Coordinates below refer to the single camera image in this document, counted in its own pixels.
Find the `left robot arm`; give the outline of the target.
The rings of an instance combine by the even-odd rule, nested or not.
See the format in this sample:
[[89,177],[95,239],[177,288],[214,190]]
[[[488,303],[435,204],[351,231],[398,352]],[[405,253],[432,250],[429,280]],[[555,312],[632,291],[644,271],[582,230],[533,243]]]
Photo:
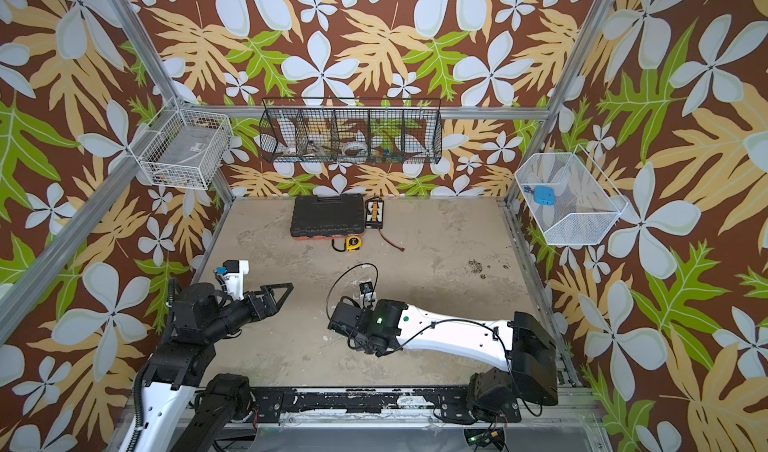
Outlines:
[[251,323],[276,315],[294,290],[269,284],[233,299],[210,283],[169,285],[169,323],[133,383],[134,419],[122,451],[207,451],[225,425],[250,417],[249,379],[223,373],[199,386],[215,344]]

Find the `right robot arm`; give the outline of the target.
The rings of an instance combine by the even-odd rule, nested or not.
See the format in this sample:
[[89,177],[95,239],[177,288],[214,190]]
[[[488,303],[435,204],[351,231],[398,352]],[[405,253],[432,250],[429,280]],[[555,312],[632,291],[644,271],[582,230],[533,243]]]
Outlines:
[[416,350],[441,352],[491,367],[471,376],[459,398],[442,401],[442,422],[520,420],[519,407],[539,416],[559,403],[557,347],[531,314],[517,311],[511,320],[482,321],[441,315],[396,300],[364,305],[342,297],[326,313],[328,329],[347,338],[348,347],[379,358]]

